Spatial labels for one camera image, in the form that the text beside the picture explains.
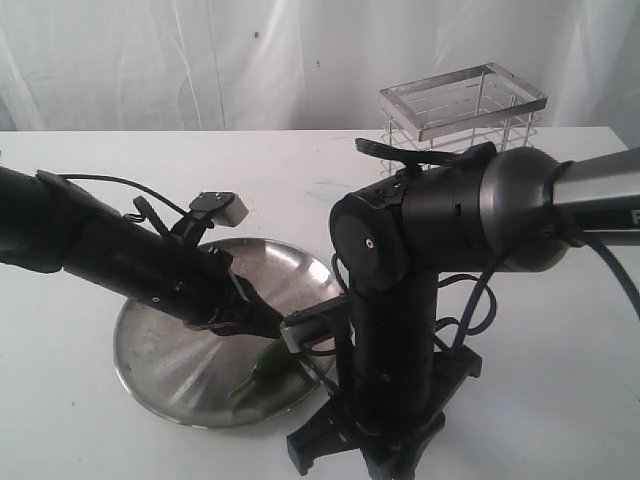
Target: metal basket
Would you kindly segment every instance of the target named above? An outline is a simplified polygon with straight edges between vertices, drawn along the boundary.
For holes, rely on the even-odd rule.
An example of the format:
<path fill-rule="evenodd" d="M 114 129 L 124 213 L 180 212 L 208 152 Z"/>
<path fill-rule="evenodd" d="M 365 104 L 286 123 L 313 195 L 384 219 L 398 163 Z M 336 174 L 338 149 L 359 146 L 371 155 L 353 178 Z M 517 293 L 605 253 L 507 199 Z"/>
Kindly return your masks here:
<path fill-rule="evenodd" d="M 491 141 L 498 151 L 531 145 L 547 96 L 495 63 L 380 91 L 383 141 L 411 150 L 463 151 Z M 387 174 L 391 162 L 384 162 Z"/>

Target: white table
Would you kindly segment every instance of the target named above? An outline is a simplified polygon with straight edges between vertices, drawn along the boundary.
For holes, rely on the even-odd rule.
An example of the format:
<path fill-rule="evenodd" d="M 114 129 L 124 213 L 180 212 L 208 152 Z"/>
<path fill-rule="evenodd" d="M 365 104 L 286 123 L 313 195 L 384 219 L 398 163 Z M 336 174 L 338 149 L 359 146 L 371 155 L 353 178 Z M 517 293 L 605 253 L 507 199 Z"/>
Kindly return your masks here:
<path fill-rule="evenodd" d="M 0 149 L 3 165 L 25 173 L 118 175 L 182 205 L 200 191 L 235 190 L 251 215 L 213 238 L 271 237 L 327 261 L 331 205 L 379 178 L 378 162 L 355 152 L 357 136 L 379 133 L 2 133 Z M 535 140 L 559 160 L 624 149 L 607 128 L 541 128 Z M 137 195 L 83 185 L 123 212 Z M 616 253 L 640 278 L 640 249 Z M 118 381 L 111 338 L 122 297 L 65 273 L 0 266 L 0 282 L 0 478 L 298 478 L 285 436 L 324 394 L 253 427 L 174 425 Z M 548 272 L 500 274 L 492 285 L 498 318 L 469 341 L 484 358 L 483 374 L 445 409 L 447 425 L 417 478 L 638 478 L 640 322 L 603 263 L 582 249 Z M 459 314 L 467 293 L 441 291 L 439 311 Z M 319 460 L 308 478 L 368 476 L 360 453 L 350 452 Z"/>

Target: green pepper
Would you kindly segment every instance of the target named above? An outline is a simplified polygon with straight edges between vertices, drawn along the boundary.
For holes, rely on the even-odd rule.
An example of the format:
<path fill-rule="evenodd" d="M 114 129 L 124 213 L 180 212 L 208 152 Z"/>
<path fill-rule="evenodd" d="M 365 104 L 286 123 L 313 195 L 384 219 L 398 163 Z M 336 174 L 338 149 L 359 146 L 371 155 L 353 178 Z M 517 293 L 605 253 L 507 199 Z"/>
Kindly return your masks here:
<path fill-rule="evenodd" d="M 229 398 L 233 398 L 253 385 L 263 385 L 280 380 L 298 366 L 298 361 L 289 352 L 282 338 L 271 342 L 256 358 L 249 376 L 238 385 Z"/>

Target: metal plate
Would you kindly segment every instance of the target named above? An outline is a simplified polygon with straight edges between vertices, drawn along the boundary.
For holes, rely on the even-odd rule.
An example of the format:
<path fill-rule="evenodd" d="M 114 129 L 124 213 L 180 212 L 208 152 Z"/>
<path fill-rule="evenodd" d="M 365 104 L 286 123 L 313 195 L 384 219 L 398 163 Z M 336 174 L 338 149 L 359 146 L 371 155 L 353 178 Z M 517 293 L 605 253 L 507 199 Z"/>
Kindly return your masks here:
<path fill-rule="evenodd" d="M 231 253 L 232 270 L 249 279 L 284 315 L 340 293 L 327 267 L 291 245 L 257 238 L 208 245 Z M 270 342 L 248 335 L 194 332 L 174 317 L 129 300 L 116 325 L 114 356 L 122 383 L 145 408 L 180 424 L 225 428 L 285 412 L 318 386 L 317 379 L 299 368 L 268 386 L 230 398 Z M 333 358 L 315 361 L 326 372 Z"/>

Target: white backdrop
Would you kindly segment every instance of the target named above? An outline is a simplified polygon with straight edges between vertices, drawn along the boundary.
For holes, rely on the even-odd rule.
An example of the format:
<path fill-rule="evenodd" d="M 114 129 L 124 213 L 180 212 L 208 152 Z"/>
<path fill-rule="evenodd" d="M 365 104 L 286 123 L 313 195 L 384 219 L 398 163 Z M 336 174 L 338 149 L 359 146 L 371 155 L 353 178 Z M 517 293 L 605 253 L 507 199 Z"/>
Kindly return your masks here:
<path fill-rule="evenodd" d="M 371 128 L 489 61 L 640 145 L 637 0 L 0 0 L 0 129 Z"/>

